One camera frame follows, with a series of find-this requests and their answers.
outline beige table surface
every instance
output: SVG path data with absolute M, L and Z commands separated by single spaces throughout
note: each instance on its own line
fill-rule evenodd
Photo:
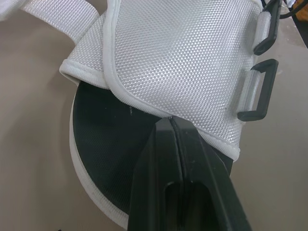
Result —
M 91 1 L 102 13 L 105 1 Z M 58 69 L 73 42 L 18 12 L 0 23 L 0 231 L 120 231 L 72 161 L 76 85 Z M 292 19 L 259 60 L 280 64 L 265 119 L 247 123 L 231 174 L 255 231 L 308 230 L 308 49 Z

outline black plastic loop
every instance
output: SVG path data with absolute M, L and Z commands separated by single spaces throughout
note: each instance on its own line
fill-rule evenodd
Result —
M 271 91 L 273 89 L 274 80 L 277 72 L 278 61 L 275 59 L 268 59 L 254 65 L 251 70 L 256 70 L 261 73 L 266 72 L 264 81 L 255 111 L 239 112 L 237 117 L 241 121 L 255 121 L 263 119 L 267 112 L 270 102 Z
M 276 41 L 280 10 L 281 10 L 282 0 L 271 0 L 263 9 L 263 12 L 269 12 L 271 14 L 270 26 L 269 26 L 269 35 L 266 39 L 260 42 L 254 48 L 255 55 L 261 55 L 266 52 L 269 48 L 272 47 Z

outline black plastic clip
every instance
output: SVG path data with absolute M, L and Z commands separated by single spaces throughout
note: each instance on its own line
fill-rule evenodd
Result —
M 268 59 L 254 65 L 251 70 L 256 70 L 261 73 L 265 72 L 263 85 L 255 111 L 239 112 L 237 117 L 241 121 L 255 121 L 263 119 L 267 112 L 270 102 L 271 91 L 273 89 L 274 80 L 276 77 L 278 61 L 275 59 Z
M 158 121 L 134 170 L 128 231 L 251 231 L 219 155 L 189 121 Z
M 254 48 L 255 55 L 261 55 L 266 52 L 276 41 L 280 10 L 281 10 L 282 0 L 271 0 L 263 9 L 263 12 L 270 12 L 270 26 L 269 26 L 269 35 L 266 39 L 260 42 Z

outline textured woven fabric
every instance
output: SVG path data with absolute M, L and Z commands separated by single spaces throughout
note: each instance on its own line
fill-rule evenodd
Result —
M 99 17 L 85 0 L 29 0 L 21 9 L 64 32 L 75 44 Z
M 0 21 L 8 19 L 26 0 L 0 0 Z
M 259 14 L 253 48 L 268 37 L 270 30 L 270 19 L 271 15 L 269 12 L 261 12 Z
M 87 31 L 63 61 L 60 72 L 70 80 L 82 80 L 96 87 L 108 89 L 103 76 L 103 24 L 104 13 Z
M 260 12 L 250 0 L 110 0 L 106 82 L 131 106 L 190 120 L 209 144 L 236 160 L 243 125 L 236 110 L 254 65 Z

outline black cable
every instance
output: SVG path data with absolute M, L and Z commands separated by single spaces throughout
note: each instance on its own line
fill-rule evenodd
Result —
M 297 12 L 304 8 L 308 4 L 308 0 L 303 0 L 295 9 L 291 10 L 289 13 L 281 14 L 280 19 L 288 18 L 294 16 Z

